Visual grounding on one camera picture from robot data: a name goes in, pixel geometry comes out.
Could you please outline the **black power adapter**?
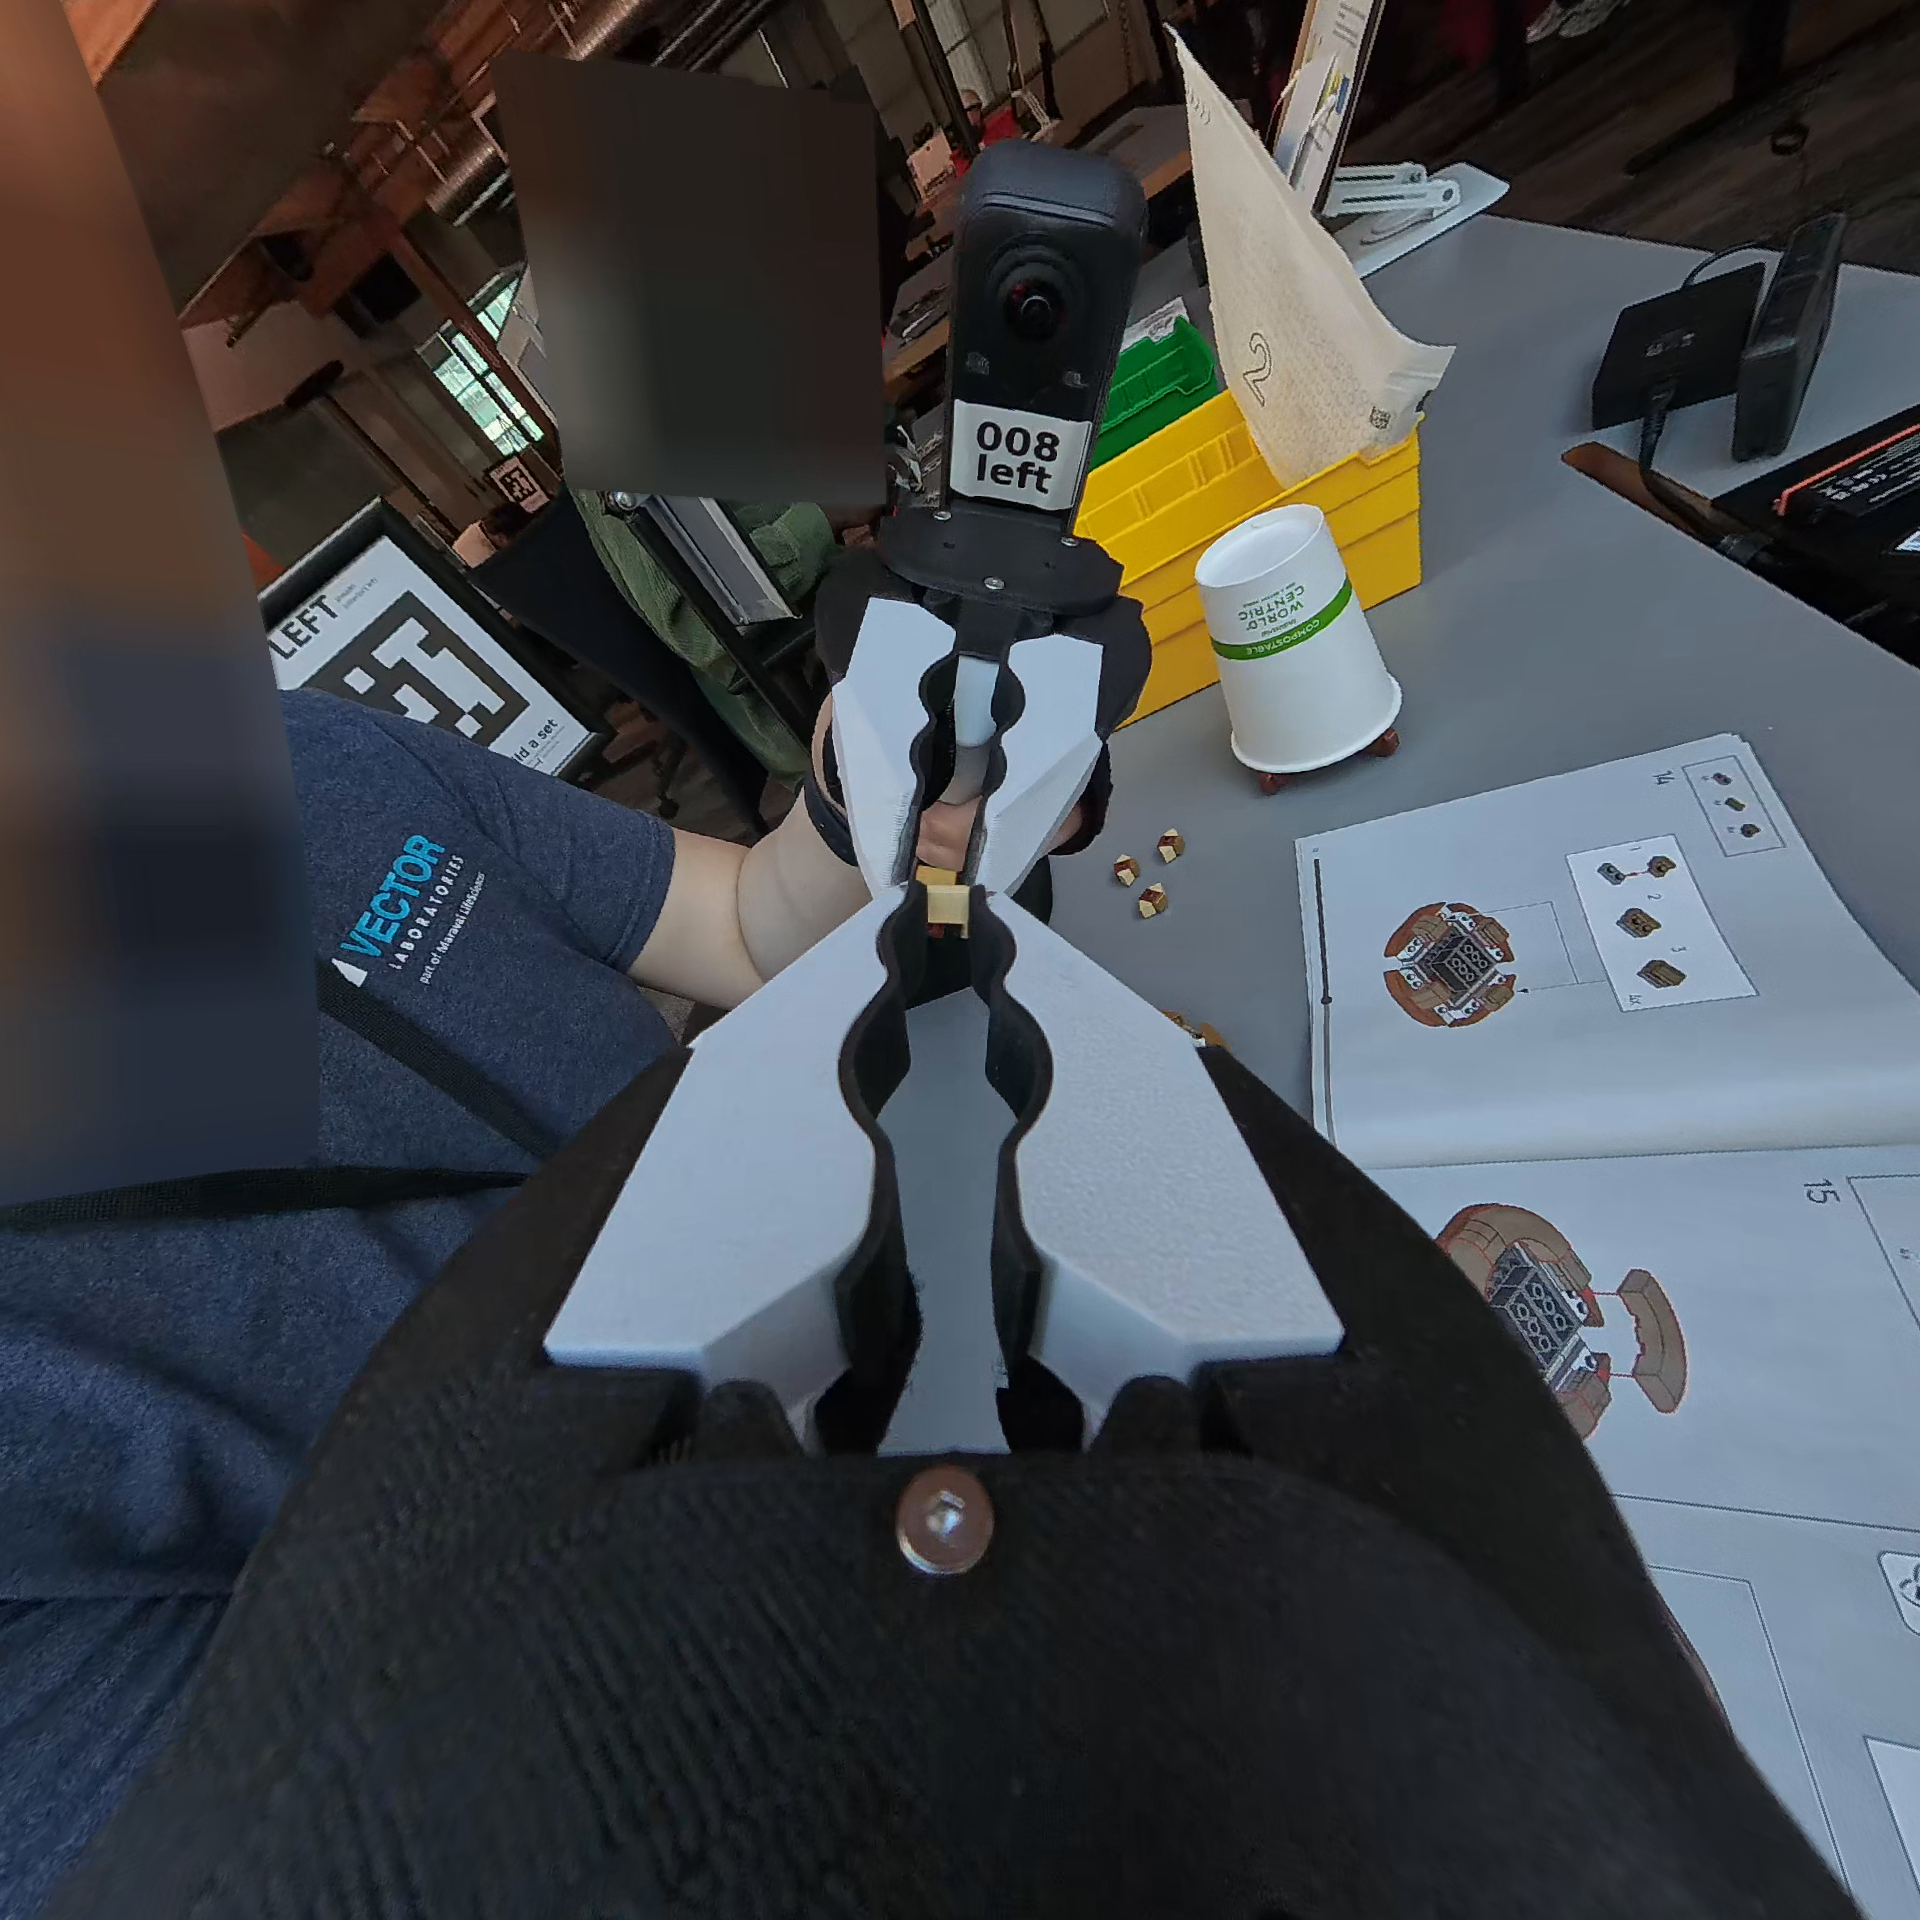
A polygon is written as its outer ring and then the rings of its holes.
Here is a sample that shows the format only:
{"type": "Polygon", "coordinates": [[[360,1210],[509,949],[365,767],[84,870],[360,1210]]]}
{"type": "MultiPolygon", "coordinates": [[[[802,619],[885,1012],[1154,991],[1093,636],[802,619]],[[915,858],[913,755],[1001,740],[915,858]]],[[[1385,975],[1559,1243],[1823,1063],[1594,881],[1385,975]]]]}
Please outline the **black power adapter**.
{"type": "Polygon", "coordinates": [[[1641,420],[1661,389],[1672,409],[1732,393],[1764,276],[1753,260],[1623,309],[1592,383],[1592,426],[1641,420]]]}

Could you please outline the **person's left hand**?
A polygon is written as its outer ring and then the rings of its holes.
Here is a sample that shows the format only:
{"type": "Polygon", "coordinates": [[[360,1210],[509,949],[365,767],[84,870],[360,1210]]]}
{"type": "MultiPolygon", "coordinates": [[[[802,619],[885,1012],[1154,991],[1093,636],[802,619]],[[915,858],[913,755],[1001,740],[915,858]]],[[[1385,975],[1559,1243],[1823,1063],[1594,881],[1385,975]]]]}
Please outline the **person's left hand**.
{"type": "MultiPolygon", "coordinates": [[[[919,865],[955,874],[978,801],[930,802],[919,817],[919,865]]],[[[873,899],[857,865],[829,850],[801,801],[741,867],[736,910],[759,978],[769,981],[873,899]]]]}

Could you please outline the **printed instruction sheet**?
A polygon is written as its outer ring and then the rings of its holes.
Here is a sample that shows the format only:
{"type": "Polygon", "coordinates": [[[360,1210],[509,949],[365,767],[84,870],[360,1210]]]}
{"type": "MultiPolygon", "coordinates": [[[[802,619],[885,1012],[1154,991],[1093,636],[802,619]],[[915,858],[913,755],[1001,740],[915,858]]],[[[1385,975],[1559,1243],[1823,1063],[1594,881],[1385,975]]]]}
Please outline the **printed instruction sheet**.
{"type": "Polygon", "coordinates": [[[1347,146],[1383,2],[1307,2],[1266,146],[1319,214],[1347,146]]]}

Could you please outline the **white paper cup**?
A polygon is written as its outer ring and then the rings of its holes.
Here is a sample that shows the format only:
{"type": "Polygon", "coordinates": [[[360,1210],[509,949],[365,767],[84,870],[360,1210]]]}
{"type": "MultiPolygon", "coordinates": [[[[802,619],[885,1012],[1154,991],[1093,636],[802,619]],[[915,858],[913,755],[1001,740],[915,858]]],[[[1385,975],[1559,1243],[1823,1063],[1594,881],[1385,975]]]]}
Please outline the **white paper cup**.
{"type": "Polygon", "coordinates": [[[1212,542],[1193,581],[1244,765],[1307,775],[1396,727],[1401,686],[1319,507],[1247,518],[1212,542]]]}

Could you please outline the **numbered paper bag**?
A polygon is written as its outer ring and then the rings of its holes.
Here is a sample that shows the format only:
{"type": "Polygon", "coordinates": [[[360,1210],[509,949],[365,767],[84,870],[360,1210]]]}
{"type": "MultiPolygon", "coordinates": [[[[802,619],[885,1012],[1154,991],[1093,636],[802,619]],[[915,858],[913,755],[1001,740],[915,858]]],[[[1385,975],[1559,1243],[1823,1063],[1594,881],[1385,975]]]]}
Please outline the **numbered paper bag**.
{"type": "Polygon", "coordinates": [[[1185,74],[1192,178],[1216,351],[1284,489],[1399,445],[1453,348],[1399,334],[1228,95],[1168,35],[1185,74]]]}

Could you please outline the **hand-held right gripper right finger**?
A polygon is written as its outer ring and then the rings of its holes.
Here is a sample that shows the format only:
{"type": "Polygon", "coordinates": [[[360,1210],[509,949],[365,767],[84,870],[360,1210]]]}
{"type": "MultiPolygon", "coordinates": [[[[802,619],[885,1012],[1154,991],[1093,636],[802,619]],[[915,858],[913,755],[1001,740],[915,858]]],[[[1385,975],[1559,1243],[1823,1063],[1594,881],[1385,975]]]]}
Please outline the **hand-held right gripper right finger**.
{"type": "Polygon", "coordinates": [[[1162,1010],[1005,897],[971,897],[1000,1148],[992,1307],[1012,1452],[1082,1449],[1119,1393],[1212,1363],[1321,1358],[1341,1323],[1213,1085],[1162,1010]]]}

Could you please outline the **framed marker sign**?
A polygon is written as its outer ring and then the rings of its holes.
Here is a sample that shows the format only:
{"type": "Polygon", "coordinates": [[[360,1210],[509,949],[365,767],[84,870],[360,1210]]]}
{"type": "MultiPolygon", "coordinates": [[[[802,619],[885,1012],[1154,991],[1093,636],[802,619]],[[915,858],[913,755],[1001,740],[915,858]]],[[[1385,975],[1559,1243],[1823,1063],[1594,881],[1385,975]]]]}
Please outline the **framed marker sign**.
{"type": "Polygon", "coordinates": [[[444,542],[388,501],[261,588],[280,687],[317,687],[581,777],[610,732],[529,650],[444,542]]]}

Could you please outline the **black battery pack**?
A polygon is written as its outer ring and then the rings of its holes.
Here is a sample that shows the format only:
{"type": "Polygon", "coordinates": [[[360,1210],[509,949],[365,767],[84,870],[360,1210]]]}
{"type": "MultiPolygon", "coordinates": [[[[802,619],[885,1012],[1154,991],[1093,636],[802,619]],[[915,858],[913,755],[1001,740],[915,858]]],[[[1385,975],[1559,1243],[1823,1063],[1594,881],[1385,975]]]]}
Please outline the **black battery pack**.
{"type": "Polygon", "coordinates": [[[1919,412],[1885,415],[1715,499],[1748,572],[1919,662],[1919,412]]]}

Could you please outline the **person in blue shirt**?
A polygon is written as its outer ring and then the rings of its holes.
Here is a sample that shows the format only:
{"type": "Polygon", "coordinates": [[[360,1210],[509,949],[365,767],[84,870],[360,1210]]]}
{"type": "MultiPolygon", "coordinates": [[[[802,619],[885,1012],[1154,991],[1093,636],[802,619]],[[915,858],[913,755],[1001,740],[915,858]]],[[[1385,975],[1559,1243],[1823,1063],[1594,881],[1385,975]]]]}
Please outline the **person in blue shirt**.
{"type": "MultiPolygon", "coordinates": [[[[667,829],[436,727],[281,710],[320,957],[571,1135],[667,1044],[626,975],[667,829]]],[[[347,1382],[501,1199],[5,1234],[5,1915],[172,1735],[347,1382]]]]}

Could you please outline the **black power bank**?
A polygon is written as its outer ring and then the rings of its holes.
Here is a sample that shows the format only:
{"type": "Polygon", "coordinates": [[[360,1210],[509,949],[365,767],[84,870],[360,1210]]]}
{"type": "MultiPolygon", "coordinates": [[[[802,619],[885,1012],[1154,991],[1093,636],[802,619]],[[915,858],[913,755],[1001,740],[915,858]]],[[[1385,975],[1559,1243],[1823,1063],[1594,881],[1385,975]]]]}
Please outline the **black power bank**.
{"type": "Polygon", "coordinates": [[[1735,463],[1775,459],[1792,438],[1831,332],[1847,227],[1844,211],[1796,227],[1771,275],[1735,383],[1735,463]]]}

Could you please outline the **silver framed panel on pole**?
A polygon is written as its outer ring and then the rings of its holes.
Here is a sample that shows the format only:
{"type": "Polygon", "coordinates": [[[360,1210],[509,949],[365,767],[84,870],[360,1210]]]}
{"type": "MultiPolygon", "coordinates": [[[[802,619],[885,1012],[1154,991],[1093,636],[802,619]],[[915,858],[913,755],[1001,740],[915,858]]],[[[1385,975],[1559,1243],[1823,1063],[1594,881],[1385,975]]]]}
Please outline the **silver framed panel on pole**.
{"type": "Polygon", "coordinates": [[[706,495],[640,495],[640,511],[736,629],[795,617],[753,539],[706,495]]]}

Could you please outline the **white sheet stand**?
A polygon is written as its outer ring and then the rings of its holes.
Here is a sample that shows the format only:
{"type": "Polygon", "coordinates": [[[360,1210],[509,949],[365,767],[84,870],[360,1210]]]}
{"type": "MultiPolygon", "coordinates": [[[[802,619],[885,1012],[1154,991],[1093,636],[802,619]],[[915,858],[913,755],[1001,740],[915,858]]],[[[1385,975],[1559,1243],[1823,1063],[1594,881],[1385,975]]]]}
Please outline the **white sheet stand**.
{"type": "Polygon", "coordinates": [[[1493,207],[1506,190],[1508,181],[1465,159],[1435,174],[1412,159],[1354,165],[1333,174],[1321,219],[1368,279],[1493,207]]]}

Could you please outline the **green plastic bin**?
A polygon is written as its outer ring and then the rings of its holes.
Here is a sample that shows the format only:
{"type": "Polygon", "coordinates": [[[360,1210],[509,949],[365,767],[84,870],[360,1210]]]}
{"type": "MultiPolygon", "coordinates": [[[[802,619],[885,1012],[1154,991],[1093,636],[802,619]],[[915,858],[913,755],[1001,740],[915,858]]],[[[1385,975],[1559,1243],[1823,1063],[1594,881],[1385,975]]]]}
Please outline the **green plastic bin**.
{"type": "Polygon", "coordinates": [[[1165,305],[1123,335],[1090,469],[1157,437],[1218,393],[1216,357],[1185,302],[1165,305]]]}

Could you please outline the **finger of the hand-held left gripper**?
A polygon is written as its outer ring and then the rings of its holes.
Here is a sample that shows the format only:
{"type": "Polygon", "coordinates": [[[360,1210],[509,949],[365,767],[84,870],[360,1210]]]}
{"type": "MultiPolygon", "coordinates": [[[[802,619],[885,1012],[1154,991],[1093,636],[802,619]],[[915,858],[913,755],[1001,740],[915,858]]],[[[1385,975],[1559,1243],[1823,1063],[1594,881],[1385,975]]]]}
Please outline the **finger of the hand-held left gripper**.
{"type": "Polygon", "coordinates": [[[833,692],[833,750],[855,865],[871,889],[913,881],[923,807],[953,779],[928,763],[943,716],[923,692],[927,676],[953,662],[953,650],[953,629],[933,613],[873,596],[833,692]]]}
{"type": "Polygon", "coordinates": [[[1050,634],[1016,641],[995,687],[995,734],[967,853],[967,885],[1011,894],[1050,850],[1100,755],[1101,650],[1050,634]]]}

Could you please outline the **lego instruction booklet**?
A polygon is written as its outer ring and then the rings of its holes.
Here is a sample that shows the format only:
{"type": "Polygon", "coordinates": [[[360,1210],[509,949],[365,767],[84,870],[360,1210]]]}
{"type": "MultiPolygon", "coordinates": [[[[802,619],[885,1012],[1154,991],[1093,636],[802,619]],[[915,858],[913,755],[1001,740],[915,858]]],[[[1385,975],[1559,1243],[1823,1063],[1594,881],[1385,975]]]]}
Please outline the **lego instruction booklet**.
{"type": "Polygon", "coordinates": [[[1296,859],[1314,1123],[1523,1343],[1864,1913],[1915,1915],[1915,990],[1737,737],[1296,859]]]}

